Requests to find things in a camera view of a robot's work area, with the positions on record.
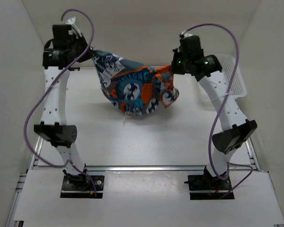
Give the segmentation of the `white plastic mesh basket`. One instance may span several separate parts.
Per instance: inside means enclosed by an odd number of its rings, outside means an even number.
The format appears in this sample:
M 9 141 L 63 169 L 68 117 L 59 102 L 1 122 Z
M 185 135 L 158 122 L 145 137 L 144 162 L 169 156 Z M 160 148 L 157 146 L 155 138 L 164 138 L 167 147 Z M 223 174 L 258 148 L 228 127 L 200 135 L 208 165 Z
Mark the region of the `white plastic mesh basket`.
M 235 57 L 230 54 L 214 53 L 214 55 L 217 57 L 219 63 L 221 64 L 225 77 L 228 81 L 230 81 L 235 66 Z M 207 110 L 214 111 L 214 107 L 205 90 L 199 84 L 196 84 L 195 87 L 197 88 L 197 97 L 199 104 Z M 235 99 L 245 97 L 247 95 L 247 89 L 239 66 L 237 66 L 236 73 L 231 84 L 231 93 L 234 95 Z

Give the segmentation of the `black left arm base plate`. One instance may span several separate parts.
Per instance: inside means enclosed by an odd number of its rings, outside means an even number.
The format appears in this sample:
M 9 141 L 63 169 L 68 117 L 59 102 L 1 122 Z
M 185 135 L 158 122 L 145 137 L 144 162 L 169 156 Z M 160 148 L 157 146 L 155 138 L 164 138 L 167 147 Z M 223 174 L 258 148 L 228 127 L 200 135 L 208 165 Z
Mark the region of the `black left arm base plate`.
M 102 199 L 105 183 L 104 175 L 71 175 L 63 171 L 61 198 Z

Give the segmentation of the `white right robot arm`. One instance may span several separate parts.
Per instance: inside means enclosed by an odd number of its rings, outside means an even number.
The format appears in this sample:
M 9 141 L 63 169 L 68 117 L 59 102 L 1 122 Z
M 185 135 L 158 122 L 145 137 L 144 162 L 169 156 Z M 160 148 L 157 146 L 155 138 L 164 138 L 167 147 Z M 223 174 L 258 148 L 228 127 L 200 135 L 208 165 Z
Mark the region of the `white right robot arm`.
M 228 78 L 213 54 L 205 56 L 202 49 L 186 52 L 181 47 L 174 49 L 173 53 L 171 71 L 193 76 L 216 111 L 208 141 L 209 164 L 205 169 L 208 174 L 203 177 L 205 187 L 214 189 L 221 180 L 227 179 L 234 152 L 257 128 L 256 121 L 249 120 L 241 111 L 231 90 L 239 59 L 235 58 Z

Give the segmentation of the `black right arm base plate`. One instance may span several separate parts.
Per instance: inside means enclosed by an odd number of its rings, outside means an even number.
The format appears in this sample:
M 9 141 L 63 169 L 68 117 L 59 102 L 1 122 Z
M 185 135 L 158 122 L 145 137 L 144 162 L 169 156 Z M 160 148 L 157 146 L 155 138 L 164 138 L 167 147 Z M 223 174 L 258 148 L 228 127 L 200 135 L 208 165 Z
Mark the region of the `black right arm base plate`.
M 189 195 L 191 201 L 203 200 L 233 200 L 232 184 L 230 178 L 226 181 L 220 179 L 209 180 L 205 175 L 188 175 Z

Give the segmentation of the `aluminium frame rail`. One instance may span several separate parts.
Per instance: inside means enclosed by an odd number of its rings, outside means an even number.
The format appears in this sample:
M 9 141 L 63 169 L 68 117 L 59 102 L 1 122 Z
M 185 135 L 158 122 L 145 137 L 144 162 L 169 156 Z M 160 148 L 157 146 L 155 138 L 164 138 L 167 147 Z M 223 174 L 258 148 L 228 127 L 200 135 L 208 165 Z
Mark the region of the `aluminium frame rail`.
M 231 171 L 233 200 L 190 199 L 186 179 L 201 166 L 93 166 L 101 199 L 62 199 L 62 172 L 31 161 L 20 176 L 8 227 L 284 227 L 270 174 Z

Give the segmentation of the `colourful patterned shorts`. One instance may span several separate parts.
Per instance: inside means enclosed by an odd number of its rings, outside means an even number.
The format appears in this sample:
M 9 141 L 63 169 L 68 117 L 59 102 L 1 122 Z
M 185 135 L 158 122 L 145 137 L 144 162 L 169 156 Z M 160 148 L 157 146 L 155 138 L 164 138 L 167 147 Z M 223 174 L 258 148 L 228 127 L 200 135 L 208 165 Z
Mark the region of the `colourful patterned shorts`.
M 101 50 L 92 53 L 103 94 L 125 115 L 150 114 L 179 97 L 170 65 L 155 68 Z

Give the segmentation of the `small dark blue label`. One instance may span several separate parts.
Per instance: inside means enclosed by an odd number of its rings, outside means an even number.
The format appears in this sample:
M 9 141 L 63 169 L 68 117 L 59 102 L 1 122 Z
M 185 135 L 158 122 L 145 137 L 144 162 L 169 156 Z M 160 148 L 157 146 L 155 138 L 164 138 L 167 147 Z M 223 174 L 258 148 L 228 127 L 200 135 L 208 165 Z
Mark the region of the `small dark blue label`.
M 80 71 L 80 67 L 70 68 L 69 71 Z

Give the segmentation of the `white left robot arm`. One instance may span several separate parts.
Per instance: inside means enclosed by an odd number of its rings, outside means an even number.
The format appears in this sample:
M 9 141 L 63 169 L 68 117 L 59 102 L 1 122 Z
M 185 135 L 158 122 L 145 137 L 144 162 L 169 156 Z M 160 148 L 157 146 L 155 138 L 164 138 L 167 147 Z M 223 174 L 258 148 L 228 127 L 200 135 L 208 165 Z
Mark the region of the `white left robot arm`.
M 64 162 L 60 167 L 79 189 L 87 188 L 93 181 L 76 148 L 77 127 L 67 124 L 65 104 L 71 67 L 89 51 L 89 44 L 82 34 L 55 35 L 45 44 L 45 93 L 41 98 L 44 110 L 40 123 L 34 125 L 34 132 L 60 154 Z

